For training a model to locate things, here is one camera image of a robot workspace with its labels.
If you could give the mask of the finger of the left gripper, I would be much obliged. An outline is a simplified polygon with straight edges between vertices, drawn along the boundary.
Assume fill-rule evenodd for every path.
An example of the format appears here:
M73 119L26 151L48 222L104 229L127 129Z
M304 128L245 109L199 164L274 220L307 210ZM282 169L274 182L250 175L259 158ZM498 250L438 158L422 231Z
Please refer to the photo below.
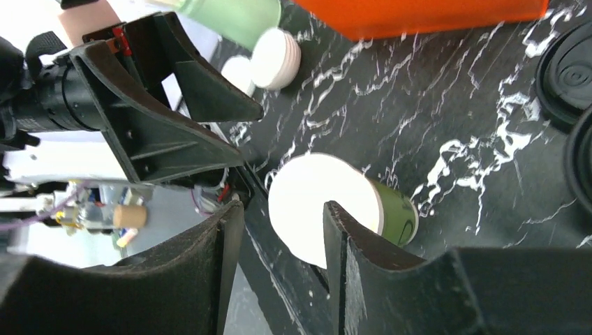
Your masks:
M147 89L174 75L192 120L257 121L262 106L226 80L201 56L177 14L158 12L124 24L138 77Z

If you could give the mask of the white lids partial stack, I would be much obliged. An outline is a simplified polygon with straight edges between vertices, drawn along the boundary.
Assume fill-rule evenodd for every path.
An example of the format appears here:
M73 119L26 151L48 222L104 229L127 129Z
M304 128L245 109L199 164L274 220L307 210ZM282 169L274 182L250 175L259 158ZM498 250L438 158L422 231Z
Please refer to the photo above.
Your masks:
M256 87L279 90L296 77L302 59L294 36L280 28L266 30L251 55L251 78Z

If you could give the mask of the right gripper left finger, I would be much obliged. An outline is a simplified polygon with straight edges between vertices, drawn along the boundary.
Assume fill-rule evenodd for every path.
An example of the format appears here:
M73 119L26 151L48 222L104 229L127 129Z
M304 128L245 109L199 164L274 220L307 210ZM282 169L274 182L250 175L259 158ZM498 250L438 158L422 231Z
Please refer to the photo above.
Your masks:
M1 256L2 334L222 334L244 231L233 200L112 266Z

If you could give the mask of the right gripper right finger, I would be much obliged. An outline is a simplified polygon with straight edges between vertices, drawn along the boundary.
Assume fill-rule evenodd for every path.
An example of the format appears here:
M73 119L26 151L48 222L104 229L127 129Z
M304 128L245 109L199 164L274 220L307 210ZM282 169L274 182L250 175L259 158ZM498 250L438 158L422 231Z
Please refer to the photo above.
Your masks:
M591 251L452 248L423 260L331 216L335 334L590 334Z

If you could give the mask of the orange paper bag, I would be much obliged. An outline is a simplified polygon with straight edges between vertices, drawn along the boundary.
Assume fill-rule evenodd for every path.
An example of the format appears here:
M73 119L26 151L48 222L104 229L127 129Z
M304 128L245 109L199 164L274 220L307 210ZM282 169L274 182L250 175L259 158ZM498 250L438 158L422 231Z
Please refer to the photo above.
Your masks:
M301 0L296 2L349 40L391 38L541 18L545 0Z

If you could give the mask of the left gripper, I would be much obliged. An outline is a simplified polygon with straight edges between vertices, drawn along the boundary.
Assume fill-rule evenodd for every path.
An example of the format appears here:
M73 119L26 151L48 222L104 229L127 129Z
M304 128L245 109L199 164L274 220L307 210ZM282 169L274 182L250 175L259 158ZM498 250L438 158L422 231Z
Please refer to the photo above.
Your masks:
M37 133L101 131L133 183L243 164L236 148L144 90L107 43L65 49L52 31L24 52L1 39L1 147L36 147Z

